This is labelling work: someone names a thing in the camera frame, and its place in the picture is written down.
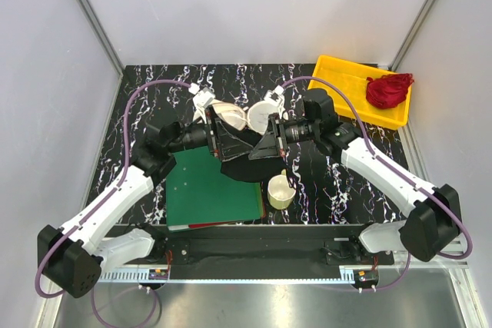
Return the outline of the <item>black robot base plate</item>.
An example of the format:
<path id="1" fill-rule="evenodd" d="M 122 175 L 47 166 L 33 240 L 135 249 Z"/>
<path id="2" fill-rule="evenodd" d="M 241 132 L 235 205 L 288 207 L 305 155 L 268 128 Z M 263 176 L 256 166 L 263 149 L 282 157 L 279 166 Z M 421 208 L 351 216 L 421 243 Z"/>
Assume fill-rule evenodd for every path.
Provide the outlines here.
<path id="1" fill-rule="evenodd" d="M 361 225 L 226 225 L 171 233 L 156 226 L 158 249 L 109 270 L 136 268 L 132 278 L 161 283 L 155 271 L 170 268 L 171 283 L 346 284 L 354 270 L 394 264 L 390 251 L 371 255 L 357 242 Z"/>

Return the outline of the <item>green binder folder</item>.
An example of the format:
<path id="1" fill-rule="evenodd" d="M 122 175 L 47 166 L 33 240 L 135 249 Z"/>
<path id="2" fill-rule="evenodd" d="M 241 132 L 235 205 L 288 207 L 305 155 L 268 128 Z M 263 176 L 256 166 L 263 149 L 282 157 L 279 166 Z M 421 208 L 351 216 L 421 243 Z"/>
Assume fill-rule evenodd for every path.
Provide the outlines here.
<path id="1" fill-rule="evenodd" d="M 174 154 L 176 165 L 165 179 L 166 224 L 172 231 L 188 229 L 221 200 L 261 194 L 261 186 L 235 181 L 221 173 L 221 162 L 205 147 Z"/>

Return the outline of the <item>yellow plastic tray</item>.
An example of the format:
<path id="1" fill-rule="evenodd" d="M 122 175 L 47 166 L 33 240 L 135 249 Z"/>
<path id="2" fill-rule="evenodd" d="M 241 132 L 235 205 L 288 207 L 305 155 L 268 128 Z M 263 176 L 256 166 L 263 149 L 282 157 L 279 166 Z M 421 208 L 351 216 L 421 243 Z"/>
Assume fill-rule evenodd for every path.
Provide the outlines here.
<path id="1" fill-rule="evenodd" d="M 354 114 L 346 101 L 333 89 L 316 80 L 321 78 L 347 96 L 364 123 L 397 130 L 408 122 L 411 93 L 408 92 L 406 99 L 391 109 L 378 109 L 366 99 L 367 80 L 391 74 L 391 71 L 384 69 L 321 55 L 318 57 L 308 88 L 323 88 L 332 97 L 335 111 L 340 116 L 353 118 Z"/>

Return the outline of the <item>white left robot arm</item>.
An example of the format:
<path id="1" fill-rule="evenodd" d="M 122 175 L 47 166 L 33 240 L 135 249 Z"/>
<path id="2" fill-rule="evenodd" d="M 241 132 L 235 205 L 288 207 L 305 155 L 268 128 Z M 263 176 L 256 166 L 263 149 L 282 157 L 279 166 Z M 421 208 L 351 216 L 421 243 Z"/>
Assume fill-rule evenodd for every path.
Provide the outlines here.
<path id="1" fill-rule="evenodd" d="M 38 234 L 38 269 L 35 289 L 47 277 L 74 298 L 92 290 L 105 271 L 145 258 L 158 263 L 166 253 L 159 232 L 149 226 L 105 241 L 116 222 L 140 199 L 165 182 L 168 210 L 194 214 L 218 204 L 221 190 L 236 182 L 221 174 L 219 136 L 239 140 L 246 129 L 237 129 L 213 109 L 206 110 L 198 123 L 182 125 L 169 114 L 152 115 L 146 122 L 145 139 L 134 157 L 105 190 L 81 213 L 61 227 L 50 225 Z"/>

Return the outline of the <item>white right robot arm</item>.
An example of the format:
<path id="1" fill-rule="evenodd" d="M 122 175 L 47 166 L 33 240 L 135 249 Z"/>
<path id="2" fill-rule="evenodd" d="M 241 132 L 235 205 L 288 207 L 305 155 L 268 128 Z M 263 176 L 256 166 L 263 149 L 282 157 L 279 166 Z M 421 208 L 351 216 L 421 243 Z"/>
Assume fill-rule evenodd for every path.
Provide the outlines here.
<path id="1" fill-rule="evenodd" d="M 393 162 L 360 130 L 340 121 L 324 89 L 308 91 L 302 102 L 299 120 L 289 119 L 278 89 L 248 110 L 248 127 L 262 136 L 250 156 L 281 157 L 288 144 L 313 141 L 321 153 L 364 177 L 398 207 L 403 221 L 371 224 L 349 244 L 353 261 L 363 264 L 382 251 L 406 250 L 428 262 L 462 234 L 460 199 L 452 186 L 436 187 Z"/>

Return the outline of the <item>black bra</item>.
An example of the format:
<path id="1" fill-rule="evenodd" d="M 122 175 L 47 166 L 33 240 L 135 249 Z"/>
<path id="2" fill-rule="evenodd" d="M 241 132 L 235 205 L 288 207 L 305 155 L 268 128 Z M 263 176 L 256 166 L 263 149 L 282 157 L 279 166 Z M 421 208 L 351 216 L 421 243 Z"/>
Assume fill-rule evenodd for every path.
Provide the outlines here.
<path id="1" fill-rule="evenodd" d="M 240 132 L 241 139 L 250 144 L 251 152 L 254 146 L 260 141 L 262 135 L 249 129 Z M 287 167 L 284 160 L 280 157 L 249 160 L 249 153 L 232 161 L 221 161 L 221 173 L 235 181 L 258 183 L 269 181 L 273 176 L 280 174 Z"/>

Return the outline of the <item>pale green ceramic mug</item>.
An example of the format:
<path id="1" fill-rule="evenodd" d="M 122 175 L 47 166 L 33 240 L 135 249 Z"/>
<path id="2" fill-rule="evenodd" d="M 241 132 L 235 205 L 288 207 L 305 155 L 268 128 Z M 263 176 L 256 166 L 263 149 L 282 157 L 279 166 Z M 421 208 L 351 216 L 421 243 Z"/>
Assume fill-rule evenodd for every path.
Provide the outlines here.
<path id="1" fill-rule="evenodd" d="M 276 210 L 287 209 L 296 194 L 296 187 L 288 180 L 287 171 L 273 176 L 268 181 L 268 201 Z"/>

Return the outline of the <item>red cloth bundle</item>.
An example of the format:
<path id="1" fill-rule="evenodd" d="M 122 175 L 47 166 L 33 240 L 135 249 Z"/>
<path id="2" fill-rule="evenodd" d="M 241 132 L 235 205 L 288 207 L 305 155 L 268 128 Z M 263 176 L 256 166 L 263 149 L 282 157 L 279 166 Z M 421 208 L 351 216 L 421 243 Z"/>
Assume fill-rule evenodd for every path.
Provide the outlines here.
<path id="1" fill-rule="evenodd" d="M 366 100 L 378 109 L 391 109 L 406 100 L 414 76 L 409 73 L 367 77 Z"/>

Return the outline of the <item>white mesh laundry bag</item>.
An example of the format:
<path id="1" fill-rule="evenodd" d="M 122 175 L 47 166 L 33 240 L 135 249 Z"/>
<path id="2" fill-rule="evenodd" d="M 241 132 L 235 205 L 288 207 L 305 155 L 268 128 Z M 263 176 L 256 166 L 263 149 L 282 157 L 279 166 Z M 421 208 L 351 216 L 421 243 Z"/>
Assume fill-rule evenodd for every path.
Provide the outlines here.
<path id="1" fill-rule="evenodd" d="M 224 122 L 231 125 L 239 131 L 249 128 L 259 134 L 264 134 L 268 127 L 268 117 L 271 114 L 278 113 L 280 116 L 284 113 L 284 98 L 278 96 L 277 99 L 265 98 L 253 104 L 250 108 L 241 108 L 235 104 L 219 101 L 217 99 L 208 99 L 205 103 L 193 98 L 195 113 L 193 121 L 199 120 L 205 123 L 205 104 L 212 106 L 216 115 Z"/>

